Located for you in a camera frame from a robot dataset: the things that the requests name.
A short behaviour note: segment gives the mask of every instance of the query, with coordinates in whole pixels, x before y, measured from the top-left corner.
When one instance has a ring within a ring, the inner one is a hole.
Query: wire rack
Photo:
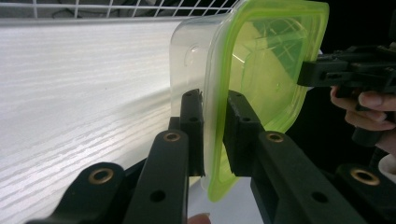
[[[239,0],[0,0],[0,19],[194,17],[229,12]]]

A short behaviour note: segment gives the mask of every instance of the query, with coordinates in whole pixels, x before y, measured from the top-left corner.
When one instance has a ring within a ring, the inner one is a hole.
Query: human hand
[[[208,214],[198,214],[196,216],[190,217],[187,221],[188,224],[210,224],[210,219]]]
[[[337,98],[335,97],[337,91],[337,87],[332,87],[331,100],[334,105],[346,110],[346,122],[369,131],[384,131],[376,146],[396,156],[396,124],[386,120],[385,113],[385,111],[396,111],[396,95],[366,91],[360,93],[355,100]],[[357,103],[371,110],[356,111]]]

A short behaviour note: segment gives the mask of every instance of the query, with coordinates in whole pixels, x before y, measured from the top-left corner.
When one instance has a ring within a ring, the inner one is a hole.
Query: white wood-grain surface
[[[49,215],[78,173],[167,127],[180,21],[0,22],[0,223]]]

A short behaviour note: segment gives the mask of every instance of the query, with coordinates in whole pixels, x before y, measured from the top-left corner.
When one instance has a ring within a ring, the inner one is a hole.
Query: lime green plastic lid
[[[216,140],[210,178],[204,180],[211,201],[237,180],[222,145],[228,90],[247,97],[266,131],[285,132],[303,105],[307,88],[296,82],[302,62],[318,56],[328,12],[319,2],[247,0],[231,13],[211,58],[219,72]]]

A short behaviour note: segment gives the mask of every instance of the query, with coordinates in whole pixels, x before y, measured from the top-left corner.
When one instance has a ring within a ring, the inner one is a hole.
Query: clear plastic container
[[[310,1],[246,0],[226,15],[183,21],[170,48],[172,115],[181,95],[203,92],[208,198],[218,201],[236,182],[222,145],[228,90],[247,97],[267,131],[285,132],[303,105],[296,84],[303,61],[313,61],[328,5]]]

